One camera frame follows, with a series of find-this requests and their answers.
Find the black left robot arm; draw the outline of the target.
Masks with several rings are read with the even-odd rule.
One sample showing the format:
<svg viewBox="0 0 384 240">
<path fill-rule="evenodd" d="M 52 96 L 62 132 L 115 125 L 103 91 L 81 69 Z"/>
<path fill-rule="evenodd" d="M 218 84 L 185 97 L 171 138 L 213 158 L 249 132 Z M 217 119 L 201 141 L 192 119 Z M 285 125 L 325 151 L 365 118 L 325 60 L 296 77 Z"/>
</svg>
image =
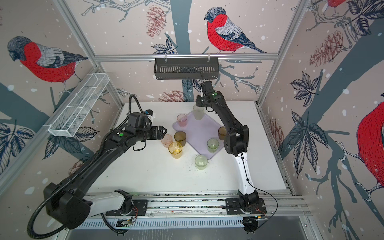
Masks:
<svg viewBox="0 0 384 240">
<path fill-rule="evenodd" d="M 102 173 L 120 156 L 138 142 L 161 140 L 168 130 L 153 126 L 146 113 L 130 113 L 123 123 L 111 130 L 103 139 L 93 158 L 58 185 L 44 189 L 47 214 L 68 229 L 75 229 L 87 218 L 109 211 L 132 210 L 132 196 L 115 190 L 109 194 L 88 196 L 87 192 Z"/>
</svg>

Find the yellow amber glass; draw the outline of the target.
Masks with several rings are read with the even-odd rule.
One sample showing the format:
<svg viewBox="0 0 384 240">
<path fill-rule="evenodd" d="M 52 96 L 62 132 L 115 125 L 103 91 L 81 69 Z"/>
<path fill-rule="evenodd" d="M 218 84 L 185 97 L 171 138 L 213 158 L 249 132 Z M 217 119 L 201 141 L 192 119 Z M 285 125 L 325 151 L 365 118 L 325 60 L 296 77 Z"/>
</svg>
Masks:
<svg viewBox="0 0 384 240">
<path fill-rule="evenodd" d="M 182 156 L 183 146 L 180 142 L 173 142 L 169 145 L 168 150 L 174 159 L 179 159 Z"/>
</svg>

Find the rose pink glass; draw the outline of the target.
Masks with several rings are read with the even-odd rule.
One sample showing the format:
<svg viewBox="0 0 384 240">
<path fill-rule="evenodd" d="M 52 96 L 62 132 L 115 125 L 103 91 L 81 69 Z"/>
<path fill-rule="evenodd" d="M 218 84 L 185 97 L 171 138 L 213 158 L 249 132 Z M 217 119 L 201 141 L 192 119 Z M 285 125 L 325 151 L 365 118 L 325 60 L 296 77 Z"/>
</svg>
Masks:
<svg viewBox="0 0 384 240">
<path fill-rule="evenodd" d="M 177 121 L 180 127 L 185 127 L 188 123 L 188 116 L 185 114 L 179 114 L 177 116 Z"/>
</svg>

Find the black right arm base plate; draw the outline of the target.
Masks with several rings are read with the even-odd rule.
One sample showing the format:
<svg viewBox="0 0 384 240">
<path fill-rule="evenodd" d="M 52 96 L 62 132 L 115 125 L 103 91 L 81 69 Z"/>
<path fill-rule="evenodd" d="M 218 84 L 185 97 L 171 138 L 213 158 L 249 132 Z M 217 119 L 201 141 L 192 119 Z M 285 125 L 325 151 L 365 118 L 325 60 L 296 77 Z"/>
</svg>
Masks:
<svg viewBox="0 0 384 240">
<path fill-rule="evenodd" d="M 267 209 L 264 199 L 259 199 L 254 204 L 240 203 L 240 199 L 225 199 L 225 204 L 222 206 L 227 211 L 228 215 L 266 215 Z"/>
</svg>

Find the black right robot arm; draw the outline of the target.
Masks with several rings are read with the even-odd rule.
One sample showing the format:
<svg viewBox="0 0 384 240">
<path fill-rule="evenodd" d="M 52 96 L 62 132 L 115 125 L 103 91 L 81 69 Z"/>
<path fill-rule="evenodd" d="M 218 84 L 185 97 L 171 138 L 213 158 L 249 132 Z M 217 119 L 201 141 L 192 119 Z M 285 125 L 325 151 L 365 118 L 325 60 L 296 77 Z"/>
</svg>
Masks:
<svg viewBox="0 0 384 240">
<path fill-rule="evenodd" d="M 197 96 L 198 107 L 211 108 L 221 119 L 225 129 L 224 148 L 234 156 L 240 173 L 239 203 L 245 213 L 250 213 L 260 202 L 259 194 L 253 186 L 248 166 L 249 128 L 242 125 L 231 112 L 221 92 L 216 92 L 211 81 L 201 83 L 202 95 Z"/>
</svg>

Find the white mesh wall basket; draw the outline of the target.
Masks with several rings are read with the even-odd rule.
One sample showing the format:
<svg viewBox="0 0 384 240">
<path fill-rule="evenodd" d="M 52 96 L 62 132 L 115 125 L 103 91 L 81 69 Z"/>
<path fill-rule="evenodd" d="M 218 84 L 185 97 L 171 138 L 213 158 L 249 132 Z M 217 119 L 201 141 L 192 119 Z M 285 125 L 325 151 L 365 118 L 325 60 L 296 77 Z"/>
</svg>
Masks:
<svg viewBox="0 0 384 240">
<path fill-rule="evenodd" d="M 55 137 L 74 137 L 110 79 L 107 74 L 87 75 L 84 84 L 70 95 L 70 102 L 48 128 Z"/>
</svg>

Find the pale green small glass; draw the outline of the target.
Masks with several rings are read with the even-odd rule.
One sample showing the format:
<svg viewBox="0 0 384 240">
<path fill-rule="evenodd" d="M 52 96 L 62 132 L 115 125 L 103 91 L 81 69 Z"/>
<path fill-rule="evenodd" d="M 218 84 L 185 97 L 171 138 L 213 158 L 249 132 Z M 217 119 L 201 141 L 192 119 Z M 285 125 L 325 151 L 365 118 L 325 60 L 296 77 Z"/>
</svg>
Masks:
<svg viewBox="0 0 384 240">
<path fill-rule="evenodd" d="M 208 159 L 204 156 L 204 155 L 198 155 L 196 158 L 195 158 L 195 166 L 199 169 L 199 170 L 203 170 L 206 168 L 208 164 Z"/>
</svg>

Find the dark brown glass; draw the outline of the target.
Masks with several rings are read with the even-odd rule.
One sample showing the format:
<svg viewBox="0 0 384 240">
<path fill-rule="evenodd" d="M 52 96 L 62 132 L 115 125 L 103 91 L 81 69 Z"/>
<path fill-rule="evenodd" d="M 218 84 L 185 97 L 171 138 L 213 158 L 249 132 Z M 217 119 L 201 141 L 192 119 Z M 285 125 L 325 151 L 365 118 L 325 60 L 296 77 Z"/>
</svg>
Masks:
<svg viewBox="0 0 384 240">
<path fill-rule="evenodd" d="M 187 142 L 187 134 L 183 131 L 178 131 L 174 134 L 174 139 L 184 147 Z"/>
</svg>

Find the brown textured glass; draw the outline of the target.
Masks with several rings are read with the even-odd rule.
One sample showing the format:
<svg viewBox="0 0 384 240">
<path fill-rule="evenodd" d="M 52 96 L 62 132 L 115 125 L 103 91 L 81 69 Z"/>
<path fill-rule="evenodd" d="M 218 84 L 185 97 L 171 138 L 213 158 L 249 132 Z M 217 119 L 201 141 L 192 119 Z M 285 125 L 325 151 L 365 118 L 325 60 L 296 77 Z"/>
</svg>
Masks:
<svg viewBox="0 0 384 240">
<path fill-rule="evenodd" d="M 220 140 L 224 141 L 227 135 L 227 130 L 225 127 L 220 127 L 218 129 L 218 137 Z"/>
</svg>

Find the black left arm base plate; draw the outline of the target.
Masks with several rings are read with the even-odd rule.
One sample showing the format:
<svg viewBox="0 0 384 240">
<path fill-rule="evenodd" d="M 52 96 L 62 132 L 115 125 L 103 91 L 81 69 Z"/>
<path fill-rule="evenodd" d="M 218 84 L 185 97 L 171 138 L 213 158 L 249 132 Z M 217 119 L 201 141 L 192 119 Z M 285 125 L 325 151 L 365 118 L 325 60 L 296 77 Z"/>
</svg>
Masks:
<svg viewBox="0 0 384 240">
<path fill-rule="evenodd" d="M 148 200 L 129 200 L 125 201 L 120 209 L 108 211 L 105 215 L 108 217 L 145 216 L 147 206 Z"/>
</svg>

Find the bright green glass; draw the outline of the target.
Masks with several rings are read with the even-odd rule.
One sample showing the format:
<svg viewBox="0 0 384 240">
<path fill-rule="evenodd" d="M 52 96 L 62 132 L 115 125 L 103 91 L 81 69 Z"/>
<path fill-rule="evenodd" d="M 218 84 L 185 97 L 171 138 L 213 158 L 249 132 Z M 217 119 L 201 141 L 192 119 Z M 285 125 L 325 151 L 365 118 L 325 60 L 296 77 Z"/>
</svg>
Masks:
<svg viewBox="0 0 384 240">
<path fill-rule="evenodd" d="M 210 153 L 215 153 L 220 146 L 220 143 L 217 139 L 211 138 L 207 141 L 207 148 Z"/>
</svg>

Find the pale green tall glass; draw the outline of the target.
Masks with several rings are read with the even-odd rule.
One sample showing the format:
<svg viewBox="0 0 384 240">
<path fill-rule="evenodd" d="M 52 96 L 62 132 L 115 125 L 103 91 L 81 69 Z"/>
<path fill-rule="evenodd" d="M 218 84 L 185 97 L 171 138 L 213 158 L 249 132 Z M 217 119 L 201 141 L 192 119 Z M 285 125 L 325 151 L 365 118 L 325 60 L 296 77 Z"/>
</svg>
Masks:
<svg viewBox="0 0 384 240">
<path fill-rule="evenodd" d="M 201 120 L 204 117 L 204 107 L 199 107 L 197 105 L 193 106 L 193 114 L 196 120 Z"/>
</svg>

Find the aluminium rail frame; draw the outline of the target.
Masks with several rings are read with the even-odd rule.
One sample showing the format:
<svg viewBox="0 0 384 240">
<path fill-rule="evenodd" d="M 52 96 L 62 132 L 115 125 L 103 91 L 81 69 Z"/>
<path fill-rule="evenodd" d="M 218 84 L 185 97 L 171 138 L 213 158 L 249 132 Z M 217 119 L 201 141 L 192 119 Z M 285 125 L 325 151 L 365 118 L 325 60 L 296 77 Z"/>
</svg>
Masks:
<svg viewBox="0 0 384 240">
<path fill-rule="evenodd" d="M 113 192 L 93 193 L 84 196 L 86 203 L 91 205 L 90 218 L 101 213 L 118 210 L 125 201 L 129 200 L 148 200 L 146 215 L 136 216 L 139 218 L 257 217 L 264 220 L 269 217 L 301 217 L 312 214 L 302 197 L 278 193 L 274 196 L 260 194 L 260 198 L 264 199 L 267 209 L 266 215 L 228 215 L 222 206 L 225 204 L 225 199 L 239 199 L 235 193 L 156 195 L 152 193 L 120 194 Z"/>
</svg>

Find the lilac plastic tray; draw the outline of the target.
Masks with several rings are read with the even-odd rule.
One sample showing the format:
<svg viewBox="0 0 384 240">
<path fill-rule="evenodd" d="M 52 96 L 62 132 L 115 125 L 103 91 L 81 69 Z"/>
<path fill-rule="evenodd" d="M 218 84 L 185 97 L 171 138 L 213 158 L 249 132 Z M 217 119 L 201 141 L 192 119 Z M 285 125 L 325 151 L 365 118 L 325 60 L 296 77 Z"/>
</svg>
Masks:
<svg viewBox="0 0 384 240">
<path fill-rule="evenodd" d="M 176 132 L 185 132 L 187 135 L 186 141 L 200 155 L 204 155 L 210 160 L 223 147 L 223 141 L 219 139 L 219 128 L 222 127 L 217 121 L 209 115 L 204 114 L 201 120 L 196 120 L 193 111 L 187 114 L 187 123 L 185 126 L 180 126 L 178 121 L 174 122 L 172 127 Z M 216 150 L 211 150 L 208 146 L 209 139 L 216 139 L 219 146 Z"/>
</svg>

